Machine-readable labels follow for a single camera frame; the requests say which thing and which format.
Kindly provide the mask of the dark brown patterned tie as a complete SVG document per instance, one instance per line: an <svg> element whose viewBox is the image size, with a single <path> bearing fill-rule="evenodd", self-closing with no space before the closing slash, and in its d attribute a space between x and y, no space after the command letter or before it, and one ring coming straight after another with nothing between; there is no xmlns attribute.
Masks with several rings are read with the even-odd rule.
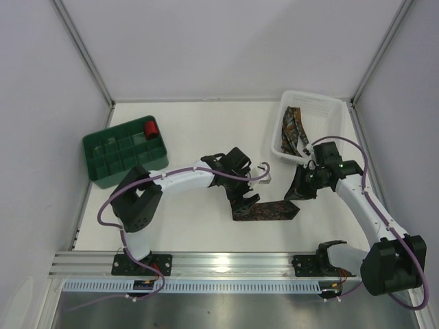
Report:
<svg viewBox="0 0 439 329"><path fill-rule="evenodd" d="M289 221L292 220L300 211L291 201L276 201L256 203L250 208L245 221Z"/></svg>

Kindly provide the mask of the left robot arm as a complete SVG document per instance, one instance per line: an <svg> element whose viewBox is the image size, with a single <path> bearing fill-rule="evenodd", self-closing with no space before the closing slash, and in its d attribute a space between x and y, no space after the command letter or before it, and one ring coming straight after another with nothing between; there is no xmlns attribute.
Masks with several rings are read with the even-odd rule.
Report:
<svg viewBox="0 0 439 329"><path fill-rule="evenodd" d="M227 154L203 156L189 167L172 171L146 171L135 166L110 197L112 211L121 225L123 245L137 261L151 254L147 227L162 198L168 195L220 186L226 192L232 213L248 214L260 197L245 194L266 178L269 170L266 164L252 168L251 160L238 147Z"/></svg>

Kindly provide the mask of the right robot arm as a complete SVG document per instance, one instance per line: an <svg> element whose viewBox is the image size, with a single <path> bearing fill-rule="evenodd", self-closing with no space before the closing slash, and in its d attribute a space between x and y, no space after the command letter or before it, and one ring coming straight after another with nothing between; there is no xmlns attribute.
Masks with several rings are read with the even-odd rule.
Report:
<svg viewBox="0 0 439 329"><path fill-rule="evenodd" d="M348 206L363 230L367 251L341 240L319 244L316 258L323 269L340 268L359 276L373 296L426 289L426 242L400 226L367 188L367 170L366 165L343 160L335 142L320 139L313 146L311 164L297 166L284 198L315 199L320 189L329 188Z"/></svg>

